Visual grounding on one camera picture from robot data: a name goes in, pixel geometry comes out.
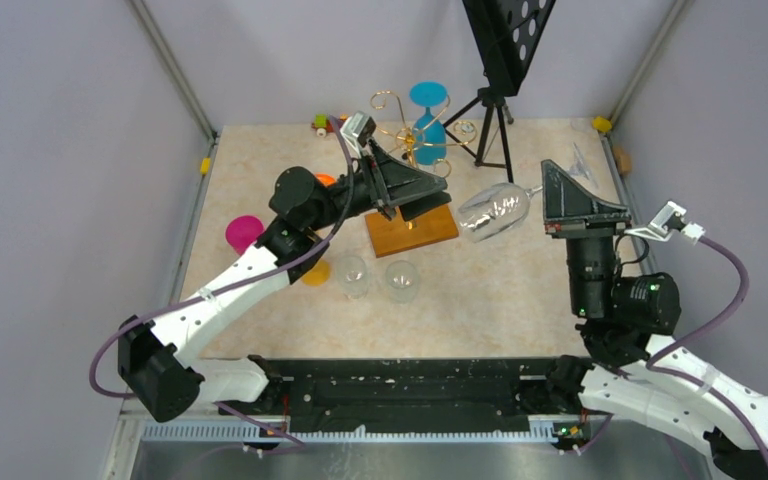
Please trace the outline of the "pink wine glass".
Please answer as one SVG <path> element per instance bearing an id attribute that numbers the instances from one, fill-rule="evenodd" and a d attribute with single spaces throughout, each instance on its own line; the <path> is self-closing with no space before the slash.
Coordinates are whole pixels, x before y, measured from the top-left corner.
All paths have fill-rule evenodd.
<path id="1" fill-rule="evenodd" d="M 225 229 L 225 240 L 230 248 L 242 255 L 264 232 L 265 227 L 259 217 L 243 215 L 231 220 Z"/>

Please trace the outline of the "yellow wine glass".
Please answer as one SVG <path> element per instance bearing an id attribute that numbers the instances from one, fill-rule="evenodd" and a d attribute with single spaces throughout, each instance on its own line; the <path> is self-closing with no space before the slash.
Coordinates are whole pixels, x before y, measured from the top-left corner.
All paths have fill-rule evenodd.
<path id="1" fill-rule="evenodd" d="M 331 266 L 328 261 L 320 259 L 307 273 L 301 277 L 301 281 L 311 287 L 324 285 L 331 275 Z"/>

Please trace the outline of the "clear wine glass front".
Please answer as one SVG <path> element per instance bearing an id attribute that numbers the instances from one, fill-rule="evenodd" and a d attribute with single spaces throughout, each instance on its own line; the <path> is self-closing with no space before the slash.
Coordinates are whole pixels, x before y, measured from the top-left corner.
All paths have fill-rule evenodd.
<path id="1" fill-rule="evenodd" d="M 370 288 L 370 273 L 366 262 L 357 255 L 339 258 L 334 266 L 335 278 L 342 293 L 349 299 L 360 299 Z"/>

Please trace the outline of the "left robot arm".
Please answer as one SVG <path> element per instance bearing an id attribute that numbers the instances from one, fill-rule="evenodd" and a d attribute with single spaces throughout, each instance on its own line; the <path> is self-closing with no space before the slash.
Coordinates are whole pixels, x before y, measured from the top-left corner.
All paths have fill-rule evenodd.
<path id="1" fill-rule="evenodd" d="M 123 323 L 119 375 L 155 421 L 222 401 L 262 414 L 274 410 L 281 388 L 263 361 L 207 361 L 200 356 L 206 346 L 312 269 L 330 242 L 318 231 L 337 233 L 347 219 L 371 210 L 391 219 L 401 208 L 414 219 L 450 202 L 443 177 L 393 158 L 374 140 L 366 147 L 331 185 L 304 167 L 285 169 L 269 201 L 273 221 L 231 266 L 188 299 Z"/>

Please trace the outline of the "clear wine glass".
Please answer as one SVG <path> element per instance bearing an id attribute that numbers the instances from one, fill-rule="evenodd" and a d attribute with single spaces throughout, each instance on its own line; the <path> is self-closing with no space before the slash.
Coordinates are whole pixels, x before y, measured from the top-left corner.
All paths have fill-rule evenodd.
<path id="1" fill-rule="evenodd" d="M 464 201 L 455 223 L 469 243 L 488 240 L 521 228 L 543 233 L 542 207 L 546 182 L 537 170 L 529 184 L 509 181 L 493 184 Z"/>
<path id="2" fill-rule="evenodd" d="M 407 304 L 412 302 L 418 294 L 420 274 L 414 264 L 397 260 L 387 266 L 384 283 L 392 301 Z"/>
<path id="3" fill-rule="evenodd" d="M 349 299 L 360 299 L 370 288 L 370 273 L 366 262 L 357 255 L 339 258 L 334 266 L 335 278 L 342 293 Z"/>

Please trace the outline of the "blue wine glass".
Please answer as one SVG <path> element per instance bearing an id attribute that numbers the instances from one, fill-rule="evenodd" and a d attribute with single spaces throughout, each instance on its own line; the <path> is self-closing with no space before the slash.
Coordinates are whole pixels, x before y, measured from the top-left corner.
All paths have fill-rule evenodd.
<path id="1" fill-rule="evenodd" d="M 424 109 L 424 113 L 413 125 L 414 158 L 421 167 L 431 167 L 446 157 L 446 133 L 434 109 L 441 113 L 449 100 L 446 88 L 434 81 L 415 84 L 409 92 L 410 100 Z"/>

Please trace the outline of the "clear wine glass back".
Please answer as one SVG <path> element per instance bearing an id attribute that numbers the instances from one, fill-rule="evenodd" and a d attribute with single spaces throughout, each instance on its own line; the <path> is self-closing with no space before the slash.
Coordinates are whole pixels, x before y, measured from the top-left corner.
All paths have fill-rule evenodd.
<path id="1" fill-rule="evenodd" d="M 542 207 L 546 182 L 537 170 L 529 184 L 509 181 L 493 184 L 464 201 L 455 223 L 469 243 L 488 240 L 521 228 L 543 233 Z"/>

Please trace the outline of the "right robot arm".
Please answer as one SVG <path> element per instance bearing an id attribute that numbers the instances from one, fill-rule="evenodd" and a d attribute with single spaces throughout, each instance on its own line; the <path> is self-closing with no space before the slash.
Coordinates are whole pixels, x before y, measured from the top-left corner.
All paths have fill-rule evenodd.
<path id="1" fill-rule="evenodd" d="M 563 355 L 546 375 L 560 412 L 602 412 L 648 427 L 711 459 L 734 479 L 768 479 L 768 396 L 730 378 L 675 338 L 676 281 L 658 272 L 627 276 L 624 238 L 682 236 L 709 245 L 684 207 L 666 203 L 634 226 L 629 209 L 589 192 L 554 161 L 541 164 L 546 233 L 566 246 L 571 311 L 586 357 Z"/>

